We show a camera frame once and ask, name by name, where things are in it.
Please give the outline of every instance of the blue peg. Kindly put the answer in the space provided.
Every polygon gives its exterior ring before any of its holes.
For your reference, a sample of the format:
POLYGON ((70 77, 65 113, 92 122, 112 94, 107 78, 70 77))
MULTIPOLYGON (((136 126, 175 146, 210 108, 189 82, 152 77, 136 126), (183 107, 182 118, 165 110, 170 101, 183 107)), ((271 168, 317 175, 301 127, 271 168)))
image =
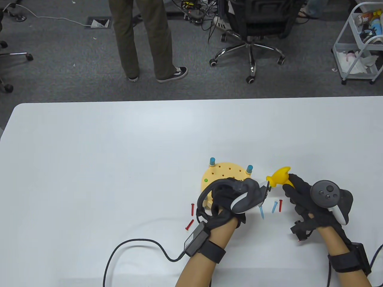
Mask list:
POLYGON ((215 166, 215 158, 211 157, 210 158, 210 163, 209 163, 210 166, 215 166))
POLYGON ((263 209, 262 209, 262 206, 259 207, 259 210, 261 211, 261 216, 262 216, 262 219, 265 219, 265 216, 263 214, 263 209))
POLYGON ((252 165, 248 165, 248 166, 247 166, 247 169, 246 169, 246 173, 247 173, 247 174, 251 174, 252 171, 253 171, 253 166, 252 166, 252 165))
POLYGON ((273 211, 272 211, 271 213, 274 213, 274 211, 275 211, 275 209, 276 209, 277 205, 278 205, 278 201, 275 201, 275 202, 274 202, 273 211))

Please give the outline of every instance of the black glove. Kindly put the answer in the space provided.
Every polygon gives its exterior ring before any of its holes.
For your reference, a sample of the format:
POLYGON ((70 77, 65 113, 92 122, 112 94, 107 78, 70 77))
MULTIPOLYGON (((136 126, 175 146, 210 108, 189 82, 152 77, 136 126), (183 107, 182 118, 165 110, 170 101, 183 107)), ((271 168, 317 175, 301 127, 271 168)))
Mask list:
POLYGON ((351 241, 347 238, 341 224, 335 219, 332 212, 316 205, 311 199, 311 185, 292 173, 289 174, 289 180, 295 188, 289 184, 284 184, 283 190, 286 196, 290 198, 290 202, 295 204, 295 211, 303 217, 304 222, 299 223, 300 228, 310 231, 317 227, 332 226, 343 239, 344 243, 347 246, 351 245, 351 241), (313 219, 309 217, 309 213, 314 215, 313 219))
POLYGON ((232 202, 240 195, 241 193, 234 191, 227 185, 221 185, 214 188, 211 191, 211 197, 213 198, 211 214, 213 216, 209 219, 207 226, 209 228, 212 227, 211 229, 213 229, 215 225, 219 224, 219 226, 221 226, 223 225, 222 223, 225 224, 229 222, 233 217, 238 219, 237 228, 241 225, 241 222, 246 223, 246 216, 244 213, 235 214, 231 211, 232 202))

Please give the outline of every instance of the pant leg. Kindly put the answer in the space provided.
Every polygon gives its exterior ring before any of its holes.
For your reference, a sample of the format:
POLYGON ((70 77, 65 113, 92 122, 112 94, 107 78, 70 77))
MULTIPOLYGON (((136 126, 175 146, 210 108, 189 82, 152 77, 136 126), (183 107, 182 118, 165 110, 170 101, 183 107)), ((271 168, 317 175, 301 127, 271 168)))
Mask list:
POLYGON ((307 15, 319 18, 322 16, 323 10, 327 6, 329 0, 309 0, 306 5, 307 15))
POLYGON ((169 29, 163 0, 136 0, 144 20, 154 73, 158 80, 164 80, 176 71, 173 66, 172 34, 169 29))
POLYGON ((133 32, 133 0, 109 0, 121 65, 129 78, 139 75, 133 32))

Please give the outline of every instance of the round yellow base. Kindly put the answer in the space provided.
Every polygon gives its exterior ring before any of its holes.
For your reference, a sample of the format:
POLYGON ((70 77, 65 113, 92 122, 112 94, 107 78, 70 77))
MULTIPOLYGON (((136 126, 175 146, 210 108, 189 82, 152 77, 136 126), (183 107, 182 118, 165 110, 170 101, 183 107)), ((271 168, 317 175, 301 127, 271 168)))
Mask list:
MULTIPOLYGON (((210 166, 202 177, 201 192, 213 181, 221 178, 235 178, 244 180, 249 178, 250 174, 246 173, 246 169, 236 165, 235 163, 224 162, 216 163, 215 166, 210 166)), ((211 192, 208 194, 207 199, 203 201, 203 206, 211 208, 213 198, 211 192)))

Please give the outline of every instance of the black battery pack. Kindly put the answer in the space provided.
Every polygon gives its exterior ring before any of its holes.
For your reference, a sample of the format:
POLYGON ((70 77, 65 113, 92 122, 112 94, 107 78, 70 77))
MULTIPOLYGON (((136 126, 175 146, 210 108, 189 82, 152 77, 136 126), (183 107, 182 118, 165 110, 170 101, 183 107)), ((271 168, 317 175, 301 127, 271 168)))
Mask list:
POLYGON ((360 262, 360 265, 364 274, 368 276, 371 273, 371 268, 370 268, 370 264, 368 262, 367 254, 366 254, 366 251, 364 250, 363 244, 357 243, 357 242, 352 242, 351 244, 360 262))
POLYGON ((205 221, 201 221, 193 233, 186 239, 183 251, 186 255, 192 257, 209 237, 210 230, 206 227, 205 221))

